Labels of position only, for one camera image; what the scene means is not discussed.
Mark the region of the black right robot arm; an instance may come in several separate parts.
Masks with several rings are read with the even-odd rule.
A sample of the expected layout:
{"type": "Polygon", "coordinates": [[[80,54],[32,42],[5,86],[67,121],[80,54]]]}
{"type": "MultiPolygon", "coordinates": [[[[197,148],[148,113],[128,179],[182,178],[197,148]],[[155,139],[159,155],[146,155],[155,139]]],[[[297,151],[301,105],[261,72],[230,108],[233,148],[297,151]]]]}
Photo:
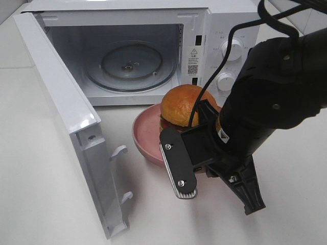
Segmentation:
{"type": "Polygon", "coordinates": [[[199,125],[160,134],[160,150],[176,196],[197,194],[195,172],[205,167],[243,202],[246,214],[265,207],[252,154],[276,130],[290,129],[326,107],[326,29],[292,41],[257,44],[217,111],[201,100],[199,125]]]}

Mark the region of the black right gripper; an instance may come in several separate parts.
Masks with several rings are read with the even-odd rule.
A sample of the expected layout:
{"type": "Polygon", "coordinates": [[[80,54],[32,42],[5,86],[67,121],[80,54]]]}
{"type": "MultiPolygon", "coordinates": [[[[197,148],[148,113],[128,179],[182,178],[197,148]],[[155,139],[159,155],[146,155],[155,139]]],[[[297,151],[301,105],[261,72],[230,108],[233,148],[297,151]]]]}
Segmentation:
{"type": "Polygon", "coordinates": [[[200,125],[181,134],[174,128],[160,133],[159,147],[175,195],[193,199],[197,195],[193,166],[205,166],[209,177],[220,177],[243,202],[245,214],[265,208],[252,157],[258,148],[255,131],[241,125],[229,135],[221,126],[225,112],[218,112],[208,100],[200,101],[197,110],[200,125]]]}

